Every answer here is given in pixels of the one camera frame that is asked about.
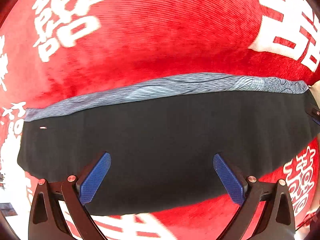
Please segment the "red bedspread with white characters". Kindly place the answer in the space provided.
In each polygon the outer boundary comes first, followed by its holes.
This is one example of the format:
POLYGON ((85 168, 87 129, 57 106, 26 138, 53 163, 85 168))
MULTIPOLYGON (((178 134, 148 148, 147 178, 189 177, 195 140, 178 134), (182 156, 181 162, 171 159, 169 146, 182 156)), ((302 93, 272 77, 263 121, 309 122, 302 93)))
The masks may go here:
MULTIPOLYGON (((28 238, 44 178, 18 165, 25 122, 179 95, 307 90, 319 105, 319 17, 307 0, 1 0, 1 203, 17 212, 5 218, 28 238)), ((317 135, 255 176, 286 181, 297 227, 319 206, 317 135)), ((91 216, 108 239, 215 239, 237 208, 225 191, 91 216)))

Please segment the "black phone on bed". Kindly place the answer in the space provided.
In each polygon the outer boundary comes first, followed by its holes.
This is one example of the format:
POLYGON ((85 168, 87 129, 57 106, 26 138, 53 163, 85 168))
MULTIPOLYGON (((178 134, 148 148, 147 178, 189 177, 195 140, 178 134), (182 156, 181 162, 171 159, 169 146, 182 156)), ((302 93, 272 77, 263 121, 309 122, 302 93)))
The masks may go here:
POLYGON ((13 208, 11 203, 1 203, 0 211, 3 213, 4 217, 16 216, 17 212, 13 208))

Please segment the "black pants with blue trim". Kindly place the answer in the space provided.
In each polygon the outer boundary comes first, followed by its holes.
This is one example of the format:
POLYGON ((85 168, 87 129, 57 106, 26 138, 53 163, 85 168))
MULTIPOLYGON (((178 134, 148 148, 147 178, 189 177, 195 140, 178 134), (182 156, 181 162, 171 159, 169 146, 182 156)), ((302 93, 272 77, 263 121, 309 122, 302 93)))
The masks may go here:
POLYGON ((25 122, 18 165, 49 182, 80 172, 102 152, 111 168, 92 215, 161 211, 224 194, 213 168, 221 153, 261 177, 319 133, 306 113, 315 94, 213 92, 103 106, 25 122))

